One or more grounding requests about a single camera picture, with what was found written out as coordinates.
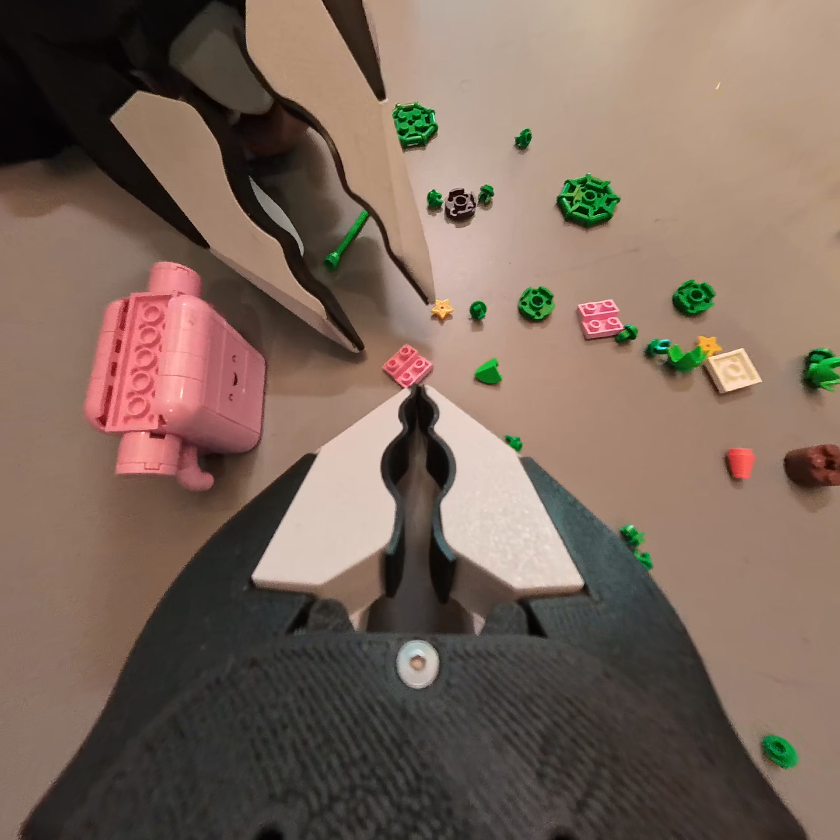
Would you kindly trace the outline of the person's left forearm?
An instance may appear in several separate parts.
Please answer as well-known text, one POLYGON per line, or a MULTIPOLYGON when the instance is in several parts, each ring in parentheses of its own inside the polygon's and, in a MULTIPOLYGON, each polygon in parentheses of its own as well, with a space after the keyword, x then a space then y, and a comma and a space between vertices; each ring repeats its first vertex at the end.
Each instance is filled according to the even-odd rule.
POLYGON ((33 13, 37 24, 84 33, 110 19, 111 2, 2 1, 1 9, 1 165, 53 158, 77 142, 19 55, 18 16, 33 13))

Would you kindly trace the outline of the person's left hand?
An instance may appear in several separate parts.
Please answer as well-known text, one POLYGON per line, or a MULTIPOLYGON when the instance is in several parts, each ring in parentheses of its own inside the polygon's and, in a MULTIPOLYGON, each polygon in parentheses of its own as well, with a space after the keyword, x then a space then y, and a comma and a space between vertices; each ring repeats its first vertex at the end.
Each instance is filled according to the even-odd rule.
POLYGON ((285 154, 299 144, 309 126, 275 102, 262 114, 246 114, 235 125, 247 152, 268 159, 285 154))

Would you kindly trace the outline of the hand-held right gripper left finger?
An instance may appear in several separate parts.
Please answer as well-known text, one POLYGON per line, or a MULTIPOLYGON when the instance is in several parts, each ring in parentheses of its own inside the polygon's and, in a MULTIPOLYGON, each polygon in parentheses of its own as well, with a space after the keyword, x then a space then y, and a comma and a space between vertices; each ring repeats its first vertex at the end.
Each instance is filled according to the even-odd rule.
POLYGON ((404 390, 322 446, 251 579, 261 590, 340 602, 354 629, 394 596, 405 561, 410 463, 420 387, 404 390))

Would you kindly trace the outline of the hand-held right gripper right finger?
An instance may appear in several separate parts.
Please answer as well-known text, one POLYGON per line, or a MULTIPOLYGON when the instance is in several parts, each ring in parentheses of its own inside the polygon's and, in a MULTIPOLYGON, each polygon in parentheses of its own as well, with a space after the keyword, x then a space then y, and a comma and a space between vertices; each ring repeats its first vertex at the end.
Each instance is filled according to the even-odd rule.
POLYGON ((418 388, 437 485, 429 571, 479 635, 493 608, 579 594, 585 583, 517 452, 430 386, 418 388))

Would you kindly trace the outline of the pink toy brick body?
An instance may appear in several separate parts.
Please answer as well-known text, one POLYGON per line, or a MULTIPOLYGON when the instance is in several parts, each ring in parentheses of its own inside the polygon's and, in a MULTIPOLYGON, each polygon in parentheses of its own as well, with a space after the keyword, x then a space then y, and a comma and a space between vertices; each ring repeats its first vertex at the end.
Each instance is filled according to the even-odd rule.
POLYGON ((214 476, 200 457, 257 446, 265 392, 264 357, 205 302, 201 277, 159 261, 146 290, 103 313, 84 415, 120 438, 117 475, 207 491, 214 476))

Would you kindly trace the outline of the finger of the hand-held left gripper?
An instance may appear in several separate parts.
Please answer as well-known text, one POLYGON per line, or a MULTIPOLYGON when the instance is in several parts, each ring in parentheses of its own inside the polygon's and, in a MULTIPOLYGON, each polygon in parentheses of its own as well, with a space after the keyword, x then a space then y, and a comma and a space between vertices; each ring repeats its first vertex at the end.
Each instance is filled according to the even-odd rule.
POLYGON ((263 207, 219 112, 202 101, 139 91, 111 121, 215 257, 331 341, 353 353, 364 350, 295 237, 263 207))
POLYGON ((392 261, 436 298, 421 215, 362 1, 247 1, 245 47, 268 89, 328 145, 344 191, 376 221, 392 261))

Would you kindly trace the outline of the green spiky plant piece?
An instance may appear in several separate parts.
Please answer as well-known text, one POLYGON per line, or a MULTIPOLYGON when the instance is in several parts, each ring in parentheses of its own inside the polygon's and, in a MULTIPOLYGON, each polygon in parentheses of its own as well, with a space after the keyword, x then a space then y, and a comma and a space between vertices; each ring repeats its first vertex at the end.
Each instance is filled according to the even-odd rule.
POLYGON ((816 348, 804 357, 802 382, 811 390, 835 392, 839 384, 839 357, 831 348, 816 348))

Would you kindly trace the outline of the green toy rod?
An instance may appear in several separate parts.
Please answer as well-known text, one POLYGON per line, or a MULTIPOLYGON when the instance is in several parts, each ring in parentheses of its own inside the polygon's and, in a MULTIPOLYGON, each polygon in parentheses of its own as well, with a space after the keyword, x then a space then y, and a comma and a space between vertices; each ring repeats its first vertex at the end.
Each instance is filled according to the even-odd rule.
POLYGON ((335 248, 330 251, 327 255, 325 255, 323 259, 323 264, 325 267, 330 270, 336 270, 339 265, 340 261, 346 252, 346 250, 352 246, 354 241, 360 235, 362 229, 367 224, 370 215, 367 210, 363 210, 357 216, 357 218, 353 221, 352 225, 349 227, 345 235, 342 237, 340 242, 335 246, 335 248))

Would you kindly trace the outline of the brown round brick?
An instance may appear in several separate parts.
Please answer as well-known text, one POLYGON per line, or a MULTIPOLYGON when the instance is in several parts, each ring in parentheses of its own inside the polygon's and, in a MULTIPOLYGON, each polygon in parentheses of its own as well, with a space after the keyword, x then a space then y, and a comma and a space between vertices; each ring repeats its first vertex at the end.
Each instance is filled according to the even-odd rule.
POLYGON ((818 444, 797 448, 785 454, 784 472, 799 487, 839 486, 839 446, 818 444))

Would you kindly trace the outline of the green round web plate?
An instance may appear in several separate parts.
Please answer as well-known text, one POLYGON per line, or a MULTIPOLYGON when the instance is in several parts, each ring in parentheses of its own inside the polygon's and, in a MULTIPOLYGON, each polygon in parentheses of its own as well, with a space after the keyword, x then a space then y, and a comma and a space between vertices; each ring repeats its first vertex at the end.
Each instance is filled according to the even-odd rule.
POLYGON ((555 202, 567 223, 592 228, 612 220, 621 197, 610 181, 587 173, 566 179, 555 202))
POLYGON ((419 103, 397 103, 392 111, 397 139, 404 150, 424 148, 438 132, 436 111, 419 103))

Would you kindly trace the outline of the small white studded plate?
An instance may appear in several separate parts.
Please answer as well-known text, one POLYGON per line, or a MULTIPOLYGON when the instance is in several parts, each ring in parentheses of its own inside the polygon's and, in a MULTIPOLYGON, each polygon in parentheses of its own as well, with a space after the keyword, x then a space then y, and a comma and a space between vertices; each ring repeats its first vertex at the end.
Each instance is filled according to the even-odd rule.
POLYGON ((745 349, 707 357, 703 364, 717 394, 726 395, 762 383, 762 377, 745 349))

